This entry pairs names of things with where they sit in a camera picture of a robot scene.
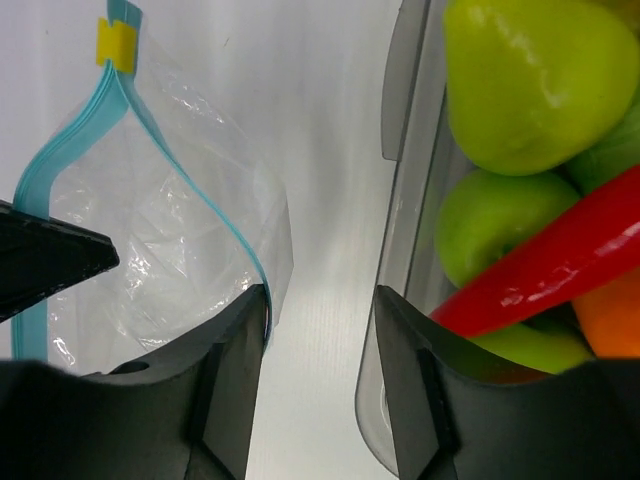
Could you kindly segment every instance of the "plastic bag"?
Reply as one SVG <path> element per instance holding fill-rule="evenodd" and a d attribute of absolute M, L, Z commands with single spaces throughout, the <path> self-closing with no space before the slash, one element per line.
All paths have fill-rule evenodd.
<path fill-rule="evenodd" d="M 144 35 L 142 12 L 107 3 L 102 79 L 27 167 L 14 208 L 108 235 L 120 266 L 14 318 L 14 358 L 108 370 L 255 283 L 269 297 L 268 340 L 293 268 L 284 188 Z"/>

